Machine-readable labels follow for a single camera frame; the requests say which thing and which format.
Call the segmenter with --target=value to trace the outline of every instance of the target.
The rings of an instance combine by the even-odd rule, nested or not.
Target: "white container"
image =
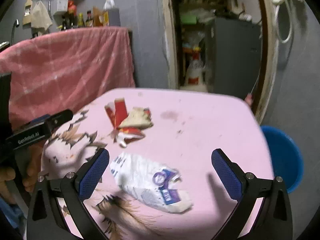
[[[109,10],[115,6],[115,1],[114,0],[106,0],[106,3],[103,6],[103,10]]]
[[[61,15],[68,11],[68,0],[52,0],[51,14]]]
[[[203,85],[204,68],[201,60],[193,60],[187,69],[185,86],[188,85]]]

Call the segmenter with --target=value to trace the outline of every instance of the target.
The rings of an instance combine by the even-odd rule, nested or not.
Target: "blue bucket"
[[[294,191],[303,176],[303,159],[294,141],[281,130],[261,127],[269,146],[275,176],[284,179],[288,193]]]

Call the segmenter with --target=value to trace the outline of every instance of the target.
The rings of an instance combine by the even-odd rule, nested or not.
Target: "white bottle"
[[[204,66],[200,59],[200,50],[196,48],[193,52],[192,61],[186,72],[185,86],[188,85],[203,85]]]
[[[113,6],[115,6],[114,0],[106,0],[106,3],[104,4],[103,10],[106,11],[108,9],[111,9]]]

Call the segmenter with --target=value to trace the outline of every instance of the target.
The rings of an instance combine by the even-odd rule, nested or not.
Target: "wooden door frame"
[[[176,51],[176,33],[171,0],[162,0],[164,13],[164,32],[168,59],[168,87],[178,89],[178,61]],[[265,115],[276,74],[277,40],[273,30],[273,7],[271,0],[259,0],[262,18],[262,55],[257,92],[252,104],[252,111],[257,121],[262,122]]]

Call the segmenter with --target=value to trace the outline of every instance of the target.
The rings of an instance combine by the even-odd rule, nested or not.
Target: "metal screw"
[[[38,182],[42,182],[44,180],[44,176],[40,176],[39,178],[38,178]]]
[[[283,179],[281,178],[281,177],[276,177],[276,181],[278,181],[278,182],[282,182],[283,181]]]
[[[66,177],[68,178],[68,179],[72,179],[73,177],[75,176],[75,173],[74,172],[68,172],[67,173],[67,175],[66,175]]]
[[[251,173],[251,172],[246,173],[245,176],[246,176],[248,179],[253,179],[253,178],[254,178],[254,174]]]

